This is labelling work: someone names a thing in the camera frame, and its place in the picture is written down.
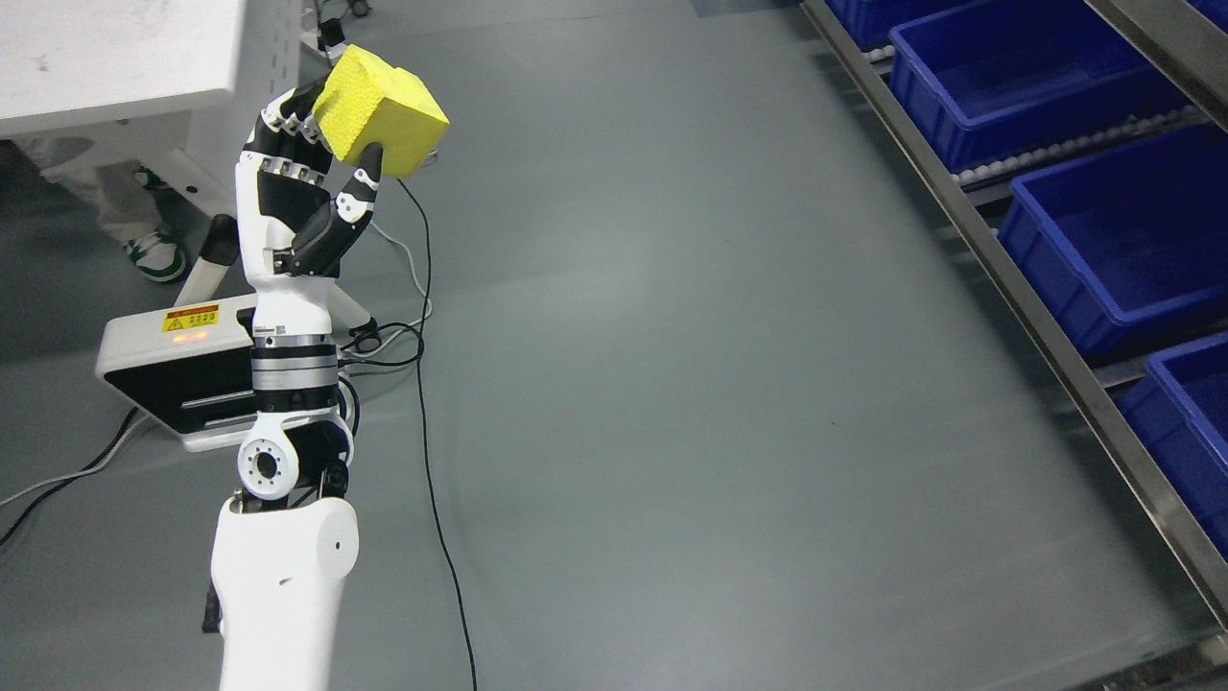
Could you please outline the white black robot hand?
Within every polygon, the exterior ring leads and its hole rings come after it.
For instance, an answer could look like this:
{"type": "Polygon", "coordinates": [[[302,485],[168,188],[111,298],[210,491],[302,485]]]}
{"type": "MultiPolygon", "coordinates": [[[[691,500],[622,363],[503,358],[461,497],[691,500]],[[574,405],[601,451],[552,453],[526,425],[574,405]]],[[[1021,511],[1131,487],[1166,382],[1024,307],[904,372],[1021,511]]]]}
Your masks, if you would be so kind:
{"type": "Polygon", "coordinates": [[[335,160],[317,122],[324,79],[263,106],[235,164],[239,250],[257,293],[258,342],[333,333],[328,299],[343,255],[371,225],[386,149],[368,144],[351,179],[324,187],[335,160]]]}

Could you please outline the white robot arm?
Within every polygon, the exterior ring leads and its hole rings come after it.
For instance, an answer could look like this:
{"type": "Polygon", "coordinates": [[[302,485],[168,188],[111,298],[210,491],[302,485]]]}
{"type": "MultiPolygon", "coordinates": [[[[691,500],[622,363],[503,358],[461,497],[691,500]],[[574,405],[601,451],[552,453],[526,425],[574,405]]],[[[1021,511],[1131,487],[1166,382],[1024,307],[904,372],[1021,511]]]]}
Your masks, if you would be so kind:
{"type": "Polygon", "coordinates": [[[223,690],[324,690],[343,587],[356,563],[345,500],[354,434],[328,334],[255,329],[257,417],[239,443],[239,488],[219,512],[211,584],[223,690]]]}

